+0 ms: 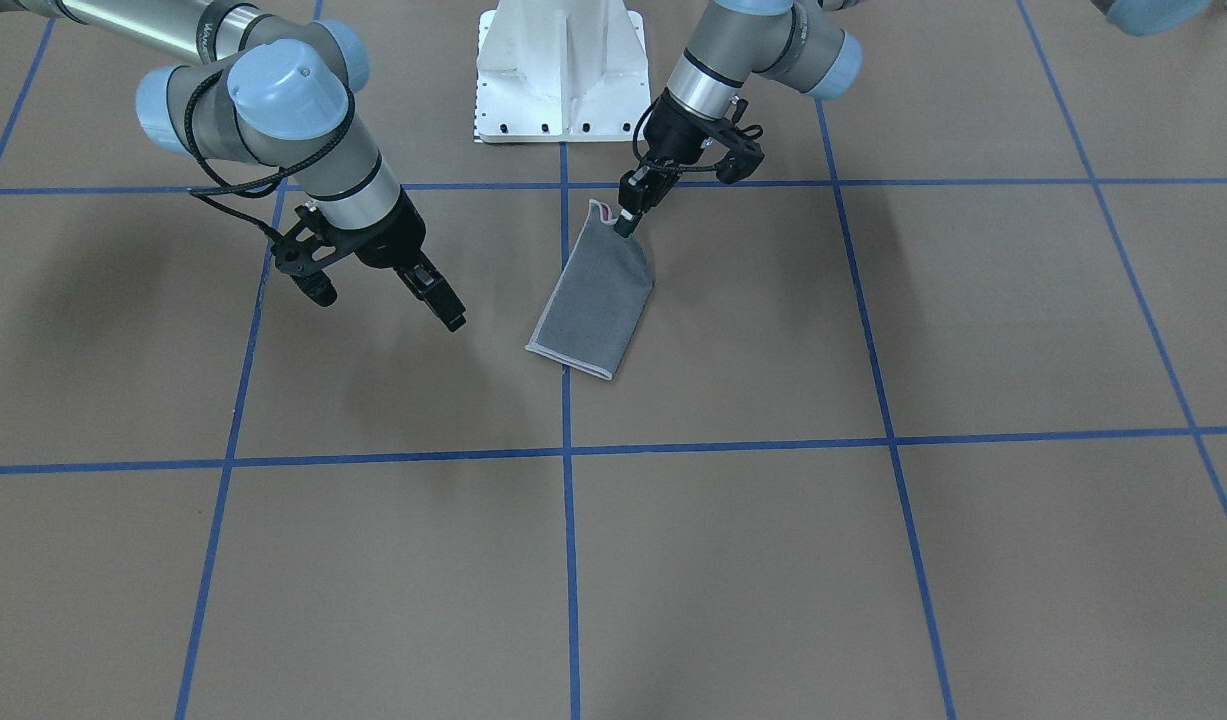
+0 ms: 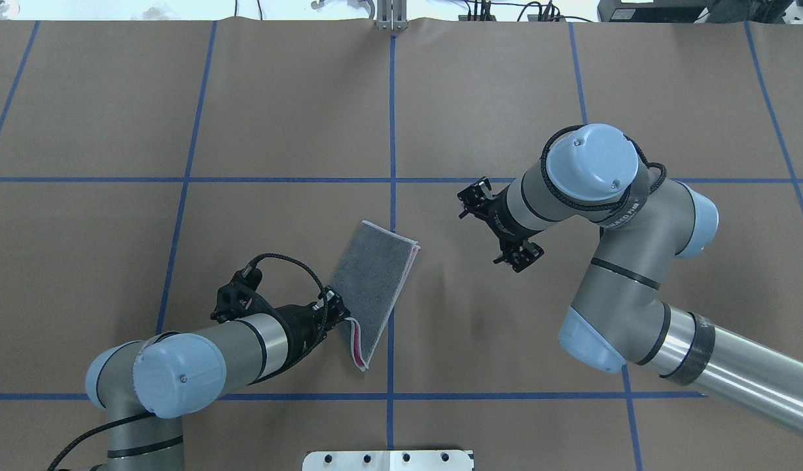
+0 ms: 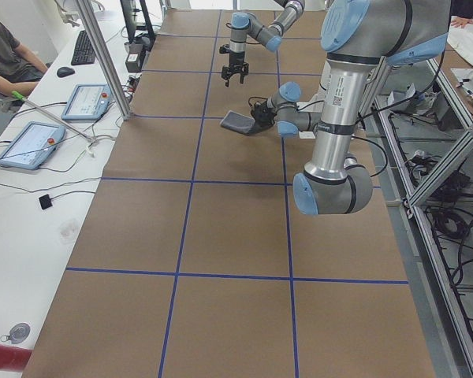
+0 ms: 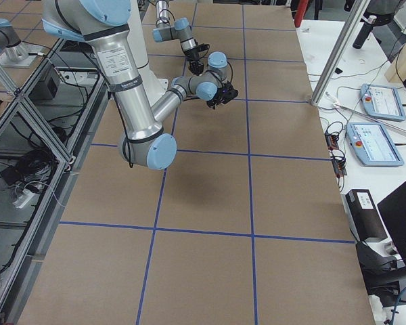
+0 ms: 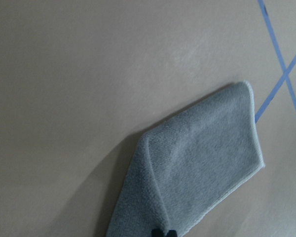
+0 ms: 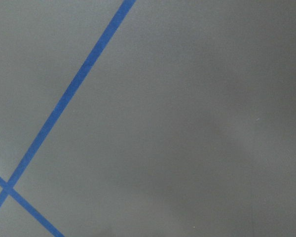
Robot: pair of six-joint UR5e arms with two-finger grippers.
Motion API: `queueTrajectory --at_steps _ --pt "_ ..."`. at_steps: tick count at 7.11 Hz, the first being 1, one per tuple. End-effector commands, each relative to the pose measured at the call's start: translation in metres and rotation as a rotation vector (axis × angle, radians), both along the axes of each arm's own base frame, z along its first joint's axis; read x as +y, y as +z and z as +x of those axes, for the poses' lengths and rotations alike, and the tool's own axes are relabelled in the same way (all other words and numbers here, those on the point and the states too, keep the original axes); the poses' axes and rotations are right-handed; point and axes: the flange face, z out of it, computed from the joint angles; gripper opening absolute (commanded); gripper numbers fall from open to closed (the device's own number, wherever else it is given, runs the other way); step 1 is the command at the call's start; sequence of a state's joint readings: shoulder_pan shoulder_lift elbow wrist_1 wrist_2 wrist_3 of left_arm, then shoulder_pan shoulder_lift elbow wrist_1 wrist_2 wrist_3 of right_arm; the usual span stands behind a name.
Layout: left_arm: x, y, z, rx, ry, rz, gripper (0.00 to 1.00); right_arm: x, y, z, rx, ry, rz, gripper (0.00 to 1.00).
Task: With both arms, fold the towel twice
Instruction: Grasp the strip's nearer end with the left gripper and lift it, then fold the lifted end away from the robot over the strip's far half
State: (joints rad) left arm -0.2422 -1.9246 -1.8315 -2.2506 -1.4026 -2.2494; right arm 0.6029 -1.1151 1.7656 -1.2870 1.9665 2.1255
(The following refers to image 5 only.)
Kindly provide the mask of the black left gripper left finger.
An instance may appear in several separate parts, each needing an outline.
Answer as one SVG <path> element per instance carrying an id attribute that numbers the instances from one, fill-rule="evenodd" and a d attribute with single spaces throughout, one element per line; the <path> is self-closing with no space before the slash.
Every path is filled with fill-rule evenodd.
<path id="1" fill-rule="evenodd" d="M 161 229 L 151 230 L 151 237 L 163 237 L 163 231 Z"/>

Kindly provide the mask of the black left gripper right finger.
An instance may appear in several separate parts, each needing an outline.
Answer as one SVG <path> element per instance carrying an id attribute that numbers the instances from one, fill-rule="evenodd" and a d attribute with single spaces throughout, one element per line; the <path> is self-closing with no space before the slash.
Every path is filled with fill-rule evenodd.
<path id="1" fill-rule="evenodd" d="M 166 237 L 177 237 L 177 232 L 175 230 L 169 230 Z"/>

